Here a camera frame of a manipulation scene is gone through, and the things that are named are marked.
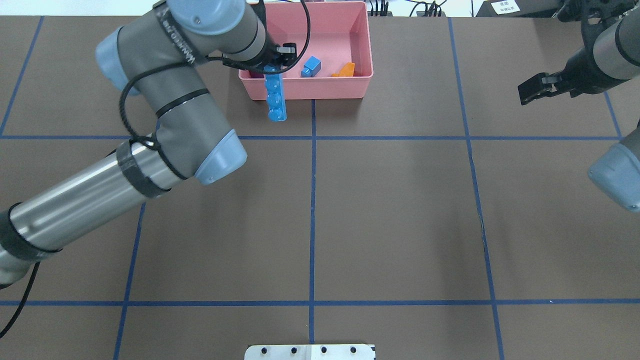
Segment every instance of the pink bin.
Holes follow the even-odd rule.
[[[277,44],[295,42],[302,50],[307,35],[307,19],[298,3],[266,3],[267,30]],[[371,39],[367,6],[361,1],[307,3],[311,17],[311,39],[300,62],[282,74],[285,99],[359,99],[364,97],[371,77]],[[301,78],[305,62],[315,56],[322,69],[314,78]],[[333,78],[332,73],[353,62],[355,76]],[[241,70],[238,73],[253,100],[266,100],[264,76]]]

